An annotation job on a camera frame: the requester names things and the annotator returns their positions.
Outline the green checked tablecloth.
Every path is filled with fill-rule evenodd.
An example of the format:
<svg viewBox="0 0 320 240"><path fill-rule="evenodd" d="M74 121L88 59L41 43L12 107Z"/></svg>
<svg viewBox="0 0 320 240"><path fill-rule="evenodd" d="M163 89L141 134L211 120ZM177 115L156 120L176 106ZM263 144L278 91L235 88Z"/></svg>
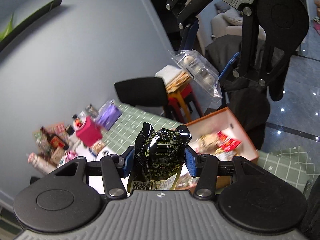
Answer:
<svg viewBox="0 0 320 240"><path fill-rule="evenodd" d="M135 144L135 139L145 122L151 124L156 131L161 128L175 129L180 126L179 122L124 103L115 101L114 105L120 110L121 116L108 131L101 129L103 136L101 142L109 152L114 154L120 155L129 146ZM250 144L244 139L242 133L236 132L235 129L228 128L223 132L240 139L242 150L239 152L241 156L256 162L260 167L303 192L312 187L319 176L319 168L300 146L279 153L264 153L249 146Z"/></svg>

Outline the black chair right side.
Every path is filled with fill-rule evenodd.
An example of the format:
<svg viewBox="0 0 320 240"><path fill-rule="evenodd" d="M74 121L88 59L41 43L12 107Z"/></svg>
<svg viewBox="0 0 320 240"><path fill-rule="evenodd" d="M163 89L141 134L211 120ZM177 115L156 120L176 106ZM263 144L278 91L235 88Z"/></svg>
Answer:
<svg viewBox="0 0 320 240"><path fill-rule="evenodd" d="M120 102L131 106L164 107L168 94L161 77L140 77L114 84Z"/></svg>

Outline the clear pastry snack packet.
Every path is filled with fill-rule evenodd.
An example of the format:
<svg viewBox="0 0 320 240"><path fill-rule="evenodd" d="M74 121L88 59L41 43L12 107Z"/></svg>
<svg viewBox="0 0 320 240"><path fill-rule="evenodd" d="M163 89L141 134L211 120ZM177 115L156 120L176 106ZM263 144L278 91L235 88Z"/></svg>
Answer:
<svg viewBox="0 0 320 240"><path fill-rule="evenodd" d="M211 150L215 150L219 146L219 136L216 133L209 133L199 137L197 139L197 152L205 153Z"/></svg>

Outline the pink round container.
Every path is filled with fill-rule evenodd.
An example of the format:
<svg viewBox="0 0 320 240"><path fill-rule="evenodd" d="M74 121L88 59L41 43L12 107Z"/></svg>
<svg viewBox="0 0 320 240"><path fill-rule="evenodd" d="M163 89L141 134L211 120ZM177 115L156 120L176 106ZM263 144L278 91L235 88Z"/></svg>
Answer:
<svg viewBox="0 0 320 240"><path fill-rule="evenodd" d="M77 155L76 152L66 151L63 158L64 158L65 163L67 163L67 162L73 160L74 158L76 158L77 156L78 156L78 155Z"/></svg>

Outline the white ball candy packet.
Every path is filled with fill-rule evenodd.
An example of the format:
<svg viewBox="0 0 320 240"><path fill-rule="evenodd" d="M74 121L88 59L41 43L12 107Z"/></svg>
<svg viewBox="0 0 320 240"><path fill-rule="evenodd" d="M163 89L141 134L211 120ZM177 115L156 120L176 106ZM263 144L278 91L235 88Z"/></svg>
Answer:
<svg viewBox="0 0 320 240"><path fill-rule="evenodd" d="M184 70L215 103L223 96L219 81L219 72L196 50L170 51L172 60Z"/></svg>

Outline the dark brown glass bottle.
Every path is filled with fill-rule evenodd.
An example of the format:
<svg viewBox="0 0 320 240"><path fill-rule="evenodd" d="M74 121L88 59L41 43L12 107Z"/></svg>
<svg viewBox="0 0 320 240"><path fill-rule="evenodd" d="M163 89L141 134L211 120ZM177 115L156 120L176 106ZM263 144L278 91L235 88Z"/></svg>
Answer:
<svg viewBox="0 0 320 240"><path fill-rule="evenodd" d="M69 145L65 141L63 141L57 134L49 133L44 127L41 127L40 131L46 136L48 143L54 150L56 150L57 148L61 148L65 151L69 149Z"/></svg>

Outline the black foil snack bag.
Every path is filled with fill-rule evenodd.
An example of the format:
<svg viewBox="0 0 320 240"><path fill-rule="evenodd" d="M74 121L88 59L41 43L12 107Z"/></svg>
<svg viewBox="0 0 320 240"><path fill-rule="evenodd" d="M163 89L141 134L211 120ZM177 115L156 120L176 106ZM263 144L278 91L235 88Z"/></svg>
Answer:
<svg viewBox="0 0 320 240"><path fill-rule="evenodd" d="M154 130L144 123L135 140L135 154L127 192L174 190L185 162L185 148L192 136L185 125L175 130Z"/></svg>

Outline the white pink bottle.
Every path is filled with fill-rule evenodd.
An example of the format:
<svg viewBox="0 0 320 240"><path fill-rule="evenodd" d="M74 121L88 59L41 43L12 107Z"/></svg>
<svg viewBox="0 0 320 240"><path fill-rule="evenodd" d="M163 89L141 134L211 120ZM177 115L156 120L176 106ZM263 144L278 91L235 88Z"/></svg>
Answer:
<svg viewBox="0 0 320 240"><path fill-rule="evenodd" d="M41 156L35 153L28 154L28 163L31 164L33 168L35 168L43 174L49 174L56 169L56 167L53 164L49 163Z"/></svg>

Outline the small nut snack bag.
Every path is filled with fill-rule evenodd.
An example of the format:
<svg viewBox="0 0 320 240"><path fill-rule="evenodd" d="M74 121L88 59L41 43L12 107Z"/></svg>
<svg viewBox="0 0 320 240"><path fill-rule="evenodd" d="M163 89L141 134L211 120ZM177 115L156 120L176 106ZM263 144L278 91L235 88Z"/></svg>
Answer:
<svg viewBox="0 0 320 240"><path fill-rule="evenodd" d="M95 142L92 146L91 146L91 152L93 155L97 156L102 150L103 148L106 146L106 143L98 140L97 142Z"/></svg>

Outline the purple tissue pack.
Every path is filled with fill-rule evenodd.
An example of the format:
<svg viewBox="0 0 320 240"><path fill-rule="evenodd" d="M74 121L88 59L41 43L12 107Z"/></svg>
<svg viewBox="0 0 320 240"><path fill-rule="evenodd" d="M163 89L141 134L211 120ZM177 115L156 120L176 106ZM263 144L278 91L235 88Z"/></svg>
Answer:
<svg viewBox="0 0 320 240"><path fill-rule="evenodd" d="M109 131L116 121L120 118L122 112L114 100L107 101L98 112L95 123L101 128Z"/></svg>

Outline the colourful board game box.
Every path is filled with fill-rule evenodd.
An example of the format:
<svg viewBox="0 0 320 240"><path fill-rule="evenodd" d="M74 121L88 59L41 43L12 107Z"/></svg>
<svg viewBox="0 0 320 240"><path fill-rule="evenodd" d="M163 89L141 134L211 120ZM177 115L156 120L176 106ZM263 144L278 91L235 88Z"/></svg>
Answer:
<svg viewBox="0 0 320 240"><path fill-rule="evenodd" d="M44 128L48 134L56 134L64 143L69 144L67 134L65 132L65 124L63 122L46 126ZM41 153L50 155L55 148L48 142L47 136L41 131L35 131L33 138Z"/></svg>

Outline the orange cardboard box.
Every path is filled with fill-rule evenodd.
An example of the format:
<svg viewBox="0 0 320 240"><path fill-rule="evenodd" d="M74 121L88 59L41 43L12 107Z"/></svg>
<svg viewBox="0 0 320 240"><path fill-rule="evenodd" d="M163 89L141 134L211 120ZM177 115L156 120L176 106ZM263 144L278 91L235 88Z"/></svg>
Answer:
<svg viewBox="0 0 320 240"><path fill-rule="evenodd" d="M210 154L222 161L241 156L257 163L258 152L232 111L225 107L187 123L192 135L189 146L197 154Z"/></svg>

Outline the clear plastic bottle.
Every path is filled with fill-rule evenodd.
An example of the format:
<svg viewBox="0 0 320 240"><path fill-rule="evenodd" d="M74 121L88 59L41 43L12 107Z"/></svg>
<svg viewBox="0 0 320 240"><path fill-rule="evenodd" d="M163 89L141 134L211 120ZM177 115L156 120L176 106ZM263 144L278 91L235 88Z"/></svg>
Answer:
<svg viewBox="0 0 320 240"><path fill-rule="evenodd" d="M50 146L42 139L42 138L37 138L36 143L38 147L40 148L41 153L45 155L50 155L51 153L51 148Z"/></svg>

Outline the black jacket on chair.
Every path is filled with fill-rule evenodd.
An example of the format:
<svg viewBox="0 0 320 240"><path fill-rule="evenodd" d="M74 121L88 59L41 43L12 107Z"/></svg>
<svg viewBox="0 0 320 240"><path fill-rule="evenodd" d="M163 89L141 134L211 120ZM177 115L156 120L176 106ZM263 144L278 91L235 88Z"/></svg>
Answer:
<svg viewBox="0 0 320 240"><path fill-rule="evenodd" d="M205 58L218 72L222 72L234 54L240 51L241 42L241 36L218 37L206 47ZM271 111L267 95L272 101L279 101L283 98L289 65L290 60L287 60L284 68L267 88L262 88L257 83L243 78L234 82L226 80L222 83L222 87L228 94L228 107L258 150L264 143L266 122Z"/></svg>

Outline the folded towels stack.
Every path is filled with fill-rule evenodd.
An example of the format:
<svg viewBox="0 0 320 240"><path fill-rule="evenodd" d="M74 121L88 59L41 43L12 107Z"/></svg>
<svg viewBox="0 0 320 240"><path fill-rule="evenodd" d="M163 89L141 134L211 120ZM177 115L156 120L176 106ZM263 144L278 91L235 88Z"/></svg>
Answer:
<svg viewBox="0 0 320 240"><path fill-rule="evenodd" d="M165 66L155 77L163 79L168 94L175 92L191 79L188 73L172 65Z"/></svg>

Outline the red stool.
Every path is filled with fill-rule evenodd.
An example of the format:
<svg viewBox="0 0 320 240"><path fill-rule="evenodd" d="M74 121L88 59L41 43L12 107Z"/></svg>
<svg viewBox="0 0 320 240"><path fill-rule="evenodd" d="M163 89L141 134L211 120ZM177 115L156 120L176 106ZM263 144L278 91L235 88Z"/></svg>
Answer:
<svg viewBox="0 0 320 240"><path fill-rule="evenodd" d="M193 110L190 107L191 102L199 117L203 117L202 109L190 83L186 83L174 92L169 93L168 100L172 114L178 122L185 124L185 120L187 120L187 122L192 121L191 113Z"/></svg>

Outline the magenta tissue box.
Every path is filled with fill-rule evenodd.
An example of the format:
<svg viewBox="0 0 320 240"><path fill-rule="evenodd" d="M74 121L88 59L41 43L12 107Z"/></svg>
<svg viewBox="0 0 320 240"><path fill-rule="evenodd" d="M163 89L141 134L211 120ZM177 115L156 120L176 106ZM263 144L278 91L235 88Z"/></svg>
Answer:
<svg viewBox="0 0 320 240"><path fill-rule="evenodd" d="M84 118L82 126L75 133L83 144L88 147L93 146L103 138L100 127L89 116Z"/></svg>

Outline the red snack packet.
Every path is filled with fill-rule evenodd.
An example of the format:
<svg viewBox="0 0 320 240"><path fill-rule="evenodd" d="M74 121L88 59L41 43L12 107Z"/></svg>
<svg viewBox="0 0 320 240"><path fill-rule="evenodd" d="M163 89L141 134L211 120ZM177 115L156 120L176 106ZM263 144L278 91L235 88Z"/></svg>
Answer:
<svg viewBox="0 0 320 240"><path fill-rule="evenodd" d="M218 146L226 152L235 150L241 144L240 140L233 139L221 131L217 132L216 135L218 137Z"/></svg>

